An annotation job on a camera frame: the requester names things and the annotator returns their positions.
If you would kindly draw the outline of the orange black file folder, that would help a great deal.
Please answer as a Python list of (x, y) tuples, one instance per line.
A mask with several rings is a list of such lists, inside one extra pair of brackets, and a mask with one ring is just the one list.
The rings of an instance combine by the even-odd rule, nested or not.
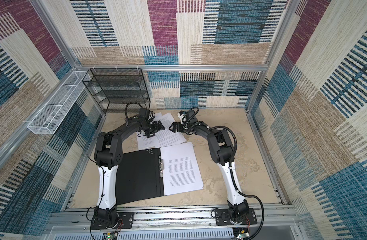
[(164, 195), (161, 149), (125, 153), (117, 170), (117, 205)]

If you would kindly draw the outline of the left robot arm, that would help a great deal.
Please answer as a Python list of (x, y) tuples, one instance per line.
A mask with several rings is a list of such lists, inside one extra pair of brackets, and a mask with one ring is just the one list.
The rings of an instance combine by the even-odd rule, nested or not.
[(125, 107), (125, 123), (118, 128), (101, 132), (97, 136), (93, 162), (99, 170), (100, 188), (98, 203), (94, 208), (91, 227), (114, 229), (120, 226), (120, 217), (117, 214), (116, 178), (119, 164), (123, 159), (122, 143), (136, 132), (144, 132), (151, 138), (165, 127), (161, 122), (154, 120), (155, 113), (140, 107), (139, 113), (128, 116), (127, 110), (132, 103)]

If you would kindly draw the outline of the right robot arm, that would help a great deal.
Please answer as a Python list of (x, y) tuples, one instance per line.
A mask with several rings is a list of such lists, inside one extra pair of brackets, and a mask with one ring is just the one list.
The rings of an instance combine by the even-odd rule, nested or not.
[(173, 133), (197, 135), (207, 140), (211, 159), (219, 167), (227, 192), (228, 214), (232, 224), (242, 223), (252, 215), (247, 199), (258, 201), (261, 209), (260, 224), (264, 222), (264, 207), (259, 197), (247, 195), (241, 191), (235, 171), (237, 139), (233, 131), (226, 126), (211, 127), (197, 119), (199, 107), (192, 107), (178, 113), (179, 121), (169, 126)]

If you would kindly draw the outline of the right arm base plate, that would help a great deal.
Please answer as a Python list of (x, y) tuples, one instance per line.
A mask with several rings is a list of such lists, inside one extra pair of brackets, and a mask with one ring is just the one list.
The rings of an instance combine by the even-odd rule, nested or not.
[(210, 212), (210, 215), (215, 219), (217, 226), (257, 224), (256, 213), (253, 208), (249, 208), (247, 213), (236, 216), (232, 216), (228, 209), (215, 208)]

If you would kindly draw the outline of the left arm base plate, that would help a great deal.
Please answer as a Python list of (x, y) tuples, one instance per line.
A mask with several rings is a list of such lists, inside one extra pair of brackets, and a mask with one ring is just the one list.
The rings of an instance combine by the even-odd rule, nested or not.
[(119, 230), (131, 229), (133, 226), (134, 212), (120, 212), (109, 214), (108, 217), (99, 217), (98, 214), (93, 215), (91, 221), (91, 230)]

